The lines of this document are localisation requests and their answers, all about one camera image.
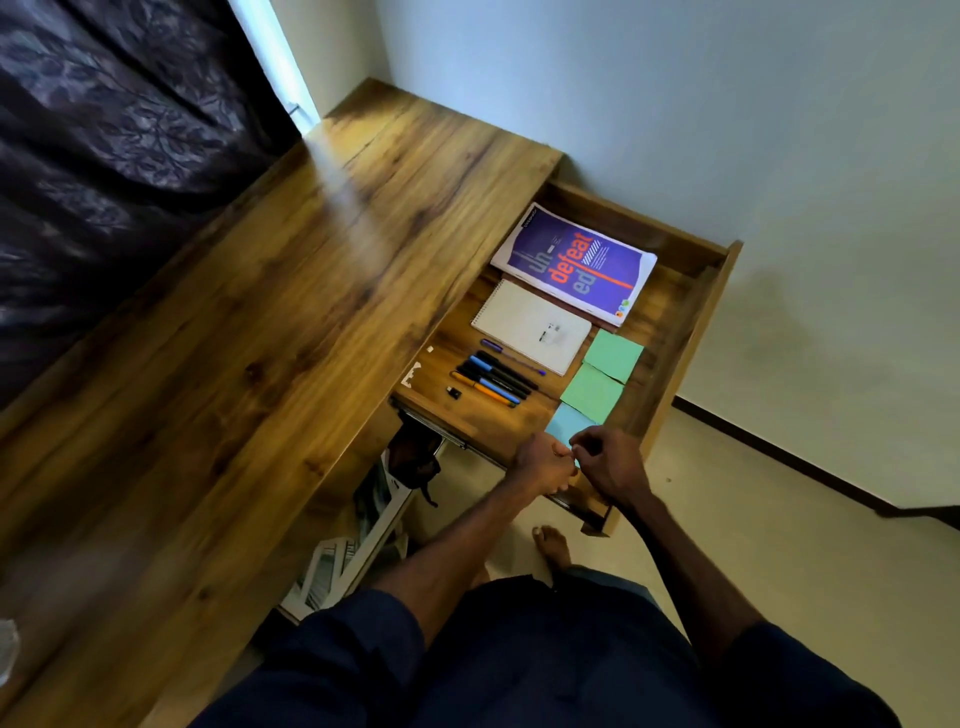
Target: baseboard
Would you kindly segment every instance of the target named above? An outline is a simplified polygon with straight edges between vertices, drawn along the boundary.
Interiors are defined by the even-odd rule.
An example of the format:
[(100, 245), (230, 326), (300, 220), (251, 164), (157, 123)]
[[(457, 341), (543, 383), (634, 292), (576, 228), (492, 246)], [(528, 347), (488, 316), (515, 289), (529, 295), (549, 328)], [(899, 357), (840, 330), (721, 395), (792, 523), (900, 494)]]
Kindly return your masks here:
[(674, 397), (672, 403), (674, 407), (695, 420), (699, 420), (705, 425), (718, 429), (725, 435), (733, 437), (734, 440), (743, 443), (747, 447), (753, 448), (757, 452), (762, 452), (767, 457), (772, 457), (787, 468), (791, 468), (797, 471), (797, 473), (802, 473), (816, 480), (818, 483), (826, 485), (831, 490), (841, 493), (861, 505), (867, 506), (885, 519), (929, 516), (930, 518), (937, 519), (960, 530), (960, 505), (948, 505), (937, 508), (898, 508), (883, 498), (876, 497), (862, 488), (858, 488), (848, 480), (837, 477), (833, 473), (828, 473), (823, 468), (818, 468), (802, 457), (798, 457), (792, 452), (787, 452), (785, 449), (779, 448), (761, 437), (757, 437), (754, 433), (748, 432), (743, 427), (734, 425), (732, 422), (728, 422), (722, 417), (714, 415), (712, 412), (694, 404), (690, 400), (685, 400), (682, 397)]

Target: orange pen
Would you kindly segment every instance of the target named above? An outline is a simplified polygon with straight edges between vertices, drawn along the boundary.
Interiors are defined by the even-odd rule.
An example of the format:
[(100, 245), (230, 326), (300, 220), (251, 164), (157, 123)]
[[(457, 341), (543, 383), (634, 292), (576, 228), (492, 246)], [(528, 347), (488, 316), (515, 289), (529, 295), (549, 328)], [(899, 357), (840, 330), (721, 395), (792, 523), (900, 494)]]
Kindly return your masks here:
[(475, 389), (477, 392), (482, 392), (492, 400), (497, 400), (501, 404), (506, 404), (508, 407), (516, 407), (516, 405), (513, 404), (511, 401), (500, 397), (500, 395), (498, 395), (493, 390), (487, 389), (487, 387), (485, 387), (483, 384), (480, 384), (479, 382), (475, 382), (473, 381), (473, 379), (467, 379), (465, 376), (460, 374), (460, 372), (450, 372), (450, 376), (452, 376), (454, 379), (459, 381), (461, 384), (465, 384), (467, 387), (473, 387), (473, 389)]

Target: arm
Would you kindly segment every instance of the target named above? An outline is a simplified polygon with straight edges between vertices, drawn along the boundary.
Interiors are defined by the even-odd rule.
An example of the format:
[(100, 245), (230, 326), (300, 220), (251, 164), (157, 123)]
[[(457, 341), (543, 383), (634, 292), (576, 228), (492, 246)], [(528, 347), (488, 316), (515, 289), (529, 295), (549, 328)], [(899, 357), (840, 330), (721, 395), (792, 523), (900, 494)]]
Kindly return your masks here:
[(538, 432), (520, 446), (516, 462), (493, 490), (373, 587), (399, 599), (430, 644), (507, 526), (537, 496), (566, 488), (576, 472), (570, 450)]
[(694, 651), (737, 724), (898, 726), (875, 694), (767, 622), (650, 490), (640, 442), (589, 427), (571, 440), (593, 486), (650, 549)]
[(763, 616), (650, 491), (636, 438), (598, 426), (571, 442), (590, 483), (617, 504), (650, 549), (701, 663), (716, 665), (733, 641)]
[(250, 677), (192, 728), (363, 726), (396, 722), (403, 694), (493, 544), (539, 495), (576, 473), (546, 433), (520, 447), (506, 477), (373, 588), (305, 619)]

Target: sticky note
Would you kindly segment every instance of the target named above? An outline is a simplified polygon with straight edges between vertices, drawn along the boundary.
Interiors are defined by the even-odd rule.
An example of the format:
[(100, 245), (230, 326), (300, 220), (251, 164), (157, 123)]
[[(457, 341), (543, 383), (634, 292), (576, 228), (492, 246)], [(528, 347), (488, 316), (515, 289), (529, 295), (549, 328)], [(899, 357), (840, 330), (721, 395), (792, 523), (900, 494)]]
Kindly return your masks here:
[(566, 402), (561, 402), (553, 419), (546, 426), (546, 431), (570, 447), (570, 438), (582, 429), (587, 429), (597, 423), (586, 415), (581, 414)]
[(603, 423), (620, 399), (621, 392), (623, 385), (620, 382), (585, 362), (560, 399), (594, 422)]
[(584, 361), (605, 375), (626, 384), (642, 352), (643, 347), (630, 339), (614, 336), (609, 331), (600, 329), (587, 349)]

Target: patterned curtain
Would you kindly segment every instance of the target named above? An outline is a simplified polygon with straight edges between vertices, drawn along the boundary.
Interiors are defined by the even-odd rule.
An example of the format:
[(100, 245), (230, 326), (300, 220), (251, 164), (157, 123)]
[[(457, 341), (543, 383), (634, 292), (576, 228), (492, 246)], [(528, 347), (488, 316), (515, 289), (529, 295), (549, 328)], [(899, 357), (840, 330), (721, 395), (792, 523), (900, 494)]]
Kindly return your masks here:
[(298, 138), (228, 0), (2, 0), (0, 407)]

